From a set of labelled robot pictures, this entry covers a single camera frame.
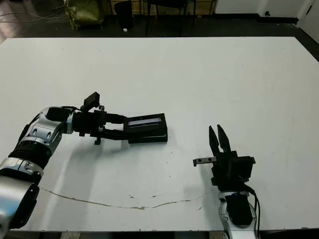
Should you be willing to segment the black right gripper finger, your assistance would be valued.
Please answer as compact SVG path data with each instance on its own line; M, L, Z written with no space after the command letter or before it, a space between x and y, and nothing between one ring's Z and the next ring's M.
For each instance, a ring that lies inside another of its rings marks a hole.
M224 153L231 152L231 147L229 143L229 139L224 131L224 129L221 127L221 125L217 125L217 131L218 131L218 139L221 149Z
M213 156L217 157L217 155L220 153L219 141L217 139L217 136L212 126L209 126L208 131L209 131L209 145L210 145L211 151L213 153Z

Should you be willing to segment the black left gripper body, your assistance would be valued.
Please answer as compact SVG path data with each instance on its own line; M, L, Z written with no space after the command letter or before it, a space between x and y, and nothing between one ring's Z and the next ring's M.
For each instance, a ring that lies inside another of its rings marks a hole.
M91 137L96 137L95 145L101 144L101 137L96 136L102 132L106 124L105 107L100 105L93 112L74 112L73 113L73 130L79 133L79 136L90 134Z

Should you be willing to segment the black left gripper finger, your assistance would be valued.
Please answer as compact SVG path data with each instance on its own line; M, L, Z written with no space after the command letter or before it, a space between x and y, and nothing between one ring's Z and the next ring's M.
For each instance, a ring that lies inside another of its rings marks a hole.
M99 132L100 138L110 139L110 140L128 140L130 135L127 132L116 129L103 129Z
M124 124L127 119L128 118L123 115L106 113L106 122L112 124Z

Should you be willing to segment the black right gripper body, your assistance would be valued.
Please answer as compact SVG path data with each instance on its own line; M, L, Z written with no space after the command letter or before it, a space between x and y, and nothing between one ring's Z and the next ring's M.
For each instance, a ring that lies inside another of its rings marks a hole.
M220 192L240 192L251 177L252 167L256 163L252 156L238 156L236 151L220 152L217 157L197 158L193 166L211 163L213 186Z

